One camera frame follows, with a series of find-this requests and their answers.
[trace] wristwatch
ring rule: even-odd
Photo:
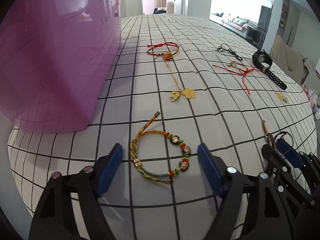
[[[257,50],[252,55],[252,62],[257,69],[261,70],[262,73],[265,73],[278,87],[283,90],[287,89],[287,85],[284,84],[275,74],[270,71],[270,67],[273,62],[269,54],[266,53],[263,49]]]

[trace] white bedsheet with black grid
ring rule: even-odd
[[[170,64],[179,84],[196,90],[196,98],[169,101],[175,83],[162,58],[146,54],[147,45],[166,41],[179,44],[180,51]],[[298,151],[316,152],[316,129],[308,99],[276,65],[271,70],[288,89],[280,91],[266,75],[256,71],[246,78],[250,96],[243,89],[241,76],[212,67],[227,67],[235,60],[228,52],[215,51],[221,43],[229,44],[246,65],[256,51],[222,26],[177,15],[128,17],[122,19],[122,43],[92,122],[85,130],[61,134],[12,131],[8,143],[12,171],[31,214],[53,172],[78,173],[108,154],[118,142],[124,147],[124,159],[109,191],[99,199],[116,238],[200,240],[221,200],[210,190],[199,166],[199,143],[206,143],[226,165],[254,176],[265,166],[262,120],[266,120],[271,133],[291,133]],[[277,91],[289,99],[288,104],[277,97]],[[130,139],[156,111],[161,115],[149,129],[179,135],[193,152],[190,168],[172,186],[145,180],[128,161]],[[140,141],[139,157],[147,170],[163,173],[178,167],[181,152],[162,136],[150,135]],[[293,172],[308,190],[301,172]],[[81,235],[88,238],[77,195],[72,202]],[[233,238],[242,230],[246,205],[244,197]]]

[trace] watch face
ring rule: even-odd
[[[265,56],[264,56],[263,54],[259,55],[258,61],[259,61],[260,63],[264,62],[264,59],[265,59]]]

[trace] chair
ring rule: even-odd
[[[280,35],[277,35],[270,54],[274,63],[290,78],[301,84],[303,73],[303,58],[299,51],[286,45]]]

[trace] pink plastic container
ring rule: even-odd
[[[119,0],[15,0],[0,24],[0,110],[21,130],[84,129],[118,51]]]

